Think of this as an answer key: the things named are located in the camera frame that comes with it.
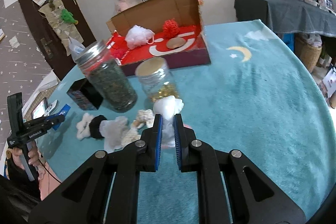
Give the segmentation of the person's left hand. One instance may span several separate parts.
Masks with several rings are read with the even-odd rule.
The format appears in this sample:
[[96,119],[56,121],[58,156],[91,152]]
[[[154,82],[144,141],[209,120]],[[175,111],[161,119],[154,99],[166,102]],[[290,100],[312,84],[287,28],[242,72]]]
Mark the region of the person's left hand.
[[[31,149],[29,150],[29,165],[32,166],[38,166],[40,164],[39,162],[39,153],[38,148],[36,145],[36,142],[33,140],[31,143]],[[20,156],[23,155],[23,152],[20,148],[13,148],[11,150],[13,161],[15,162],[15,165],[18,166],[20,169],[24,170],[25,167],[23,166]]]

